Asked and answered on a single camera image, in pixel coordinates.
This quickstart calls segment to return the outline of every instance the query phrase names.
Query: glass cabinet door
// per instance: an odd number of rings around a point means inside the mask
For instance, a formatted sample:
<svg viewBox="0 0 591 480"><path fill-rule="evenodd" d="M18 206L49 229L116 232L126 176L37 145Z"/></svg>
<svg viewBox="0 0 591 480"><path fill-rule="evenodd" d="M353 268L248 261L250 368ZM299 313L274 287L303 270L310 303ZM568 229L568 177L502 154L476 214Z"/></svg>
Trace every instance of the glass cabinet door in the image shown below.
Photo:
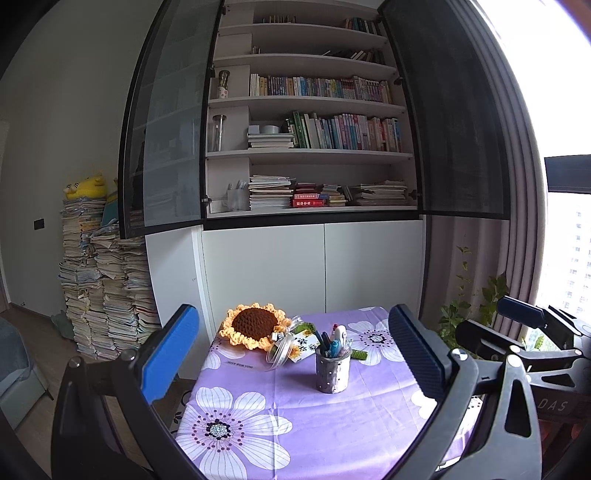
<svg viewBox="0 0 591 480"><path fill-rule="evenodd" d="M196 225L220 0L164 0L129 91L119 154L121 235Z"/></svg>
<svg viewBox="0 0 591 480"><path fill-rule="evenodd" d="M434 215L509 218L507 145L499 110L452 3L386 0L379 9L414 124L419 206Z"/></svg>

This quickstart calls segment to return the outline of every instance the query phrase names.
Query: white flower print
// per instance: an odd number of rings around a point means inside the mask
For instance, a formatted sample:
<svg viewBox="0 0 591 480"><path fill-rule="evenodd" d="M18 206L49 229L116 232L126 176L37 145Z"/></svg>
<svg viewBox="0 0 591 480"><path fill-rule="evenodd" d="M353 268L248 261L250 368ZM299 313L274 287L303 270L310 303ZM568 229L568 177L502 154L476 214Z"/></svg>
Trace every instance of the white flower print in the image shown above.
<svg viewBox="0 0 591 480"><path fill-rule="evenodd" d="M207 358L203 363L203 370L211 368L216 370L220 368L222 364L220 356L217 353L221 353L226 358L235 360L236 358L242 358L246 355L244 347L242 345L230 345L227 340L223 340L220 337L216 337L212 343L212 347L207 354Z"/></svg>
<svg viewBox="0 0 591 480"><path fill-rule="evenodd" d="M435 399L426 397L420 390L413 393L413 396L410 397L410 401L417 407L421 407L418 411L418 416L425 420L431 416L431 413L433 413L433 410L437 407Z"/></svg>
<svg viewBox="0 0 591 480"><path fill-rule="evenodd" d="M391 362L404 362L404 357L388 331L387 320L378 322L375 327L367 320L362 320L350 323L349 329L347 335L352 341L352 347L368 353L367 360L361 360L362 364L377 365L382 356Z"/></svg>
<svg viewBox="0 0 591 480"><path fill-rule="evenodd" d="M437 407L437 402L433 398L426 397L420 390L417 390L415 393L413 393L410 401L413 402L417 407L421 407L418 411L418 415L422 419L429 418L431 413L433 413L433 410L435 410L435 407ZM470 399L466 414L464 415L462 423L460 423L460 427L457 430L456 438L464 435L470 429L474 428L481 407L482 400L480 398L472 397Z"/></svg>
<svg viewBox="0 0 591 480"><path fill-rule="evenodd" d="M287 450L260 437L281 435L292 428L283 417L258 414L266 402L260 393L243 393L232 407L232 394L225 388L201 387L195 400L199 408L187 406L176 441L191 460L204 454L199 469L210 480L247 479L238 451L250 463L266 470L290 463Z"/></svg>

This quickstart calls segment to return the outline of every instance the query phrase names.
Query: curtain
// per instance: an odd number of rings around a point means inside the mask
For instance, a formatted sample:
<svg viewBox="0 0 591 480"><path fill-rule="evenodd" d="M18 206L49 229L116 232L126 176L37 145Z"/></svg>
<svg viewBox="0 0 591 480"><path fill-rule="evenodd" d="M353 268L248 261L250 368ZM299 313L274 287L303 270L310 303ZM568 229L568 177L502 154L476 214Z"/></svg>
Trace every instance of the curtain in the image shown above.
<svg viewBox="0 0 591 480"><path fill-rule="evenodd" d="M476 314L480 290L491 275L506 272L509 295L535 302L540 280L545 229L546 180L534 131L517 80L479 5L449 0L473 42L485 69L501 121L507 149L511 213L509 220L479 218L428 219L426 274L421 320L436 325L439 307L457 296L461 268L456 246L468 247L473 277L470 299ZM522 330L518 322L498 316L493 327L512 338Z"/></svg>

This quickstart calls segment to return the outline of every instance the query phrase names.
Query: crocheted sunflower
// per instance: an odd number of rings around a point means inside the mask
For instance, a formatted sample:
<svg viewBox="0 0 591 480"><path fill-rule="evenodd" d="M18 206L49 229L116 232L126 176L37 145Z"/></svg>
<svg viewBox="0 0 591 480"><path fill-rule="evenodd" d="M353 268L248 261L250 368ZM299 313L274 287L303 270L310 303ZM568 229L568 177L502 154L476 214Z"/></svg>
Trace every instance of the crocheted sunflower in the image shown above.
<svg viewBox="0 0 591 480"><path fill-rule="evenodd" d="M273 332L286 332L291 320L283 310L276 310L272 303L261 307L258 303L239 305L228 310L222 323L220 336L228 337L232 345L244 345L249 350L261 348L269 351Z"/></svg>

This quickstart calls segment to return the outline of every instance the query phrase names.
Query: gray sofa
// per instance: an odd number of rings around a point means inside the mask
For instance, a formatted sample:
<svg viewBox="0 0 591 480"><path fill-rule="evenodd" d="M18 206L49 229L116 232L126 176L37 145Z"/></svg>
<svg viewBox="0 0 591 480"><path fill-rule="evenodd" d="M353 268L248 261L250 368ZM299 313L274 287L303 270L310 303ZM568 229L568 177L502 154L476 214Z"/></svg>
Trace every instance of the gray sofa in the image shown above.
<svg viewBox="0 0 591 480"><path fill-rule="evenodd" d="M47 386L16 327L0 317L0 408L13 429Z"/></svg>

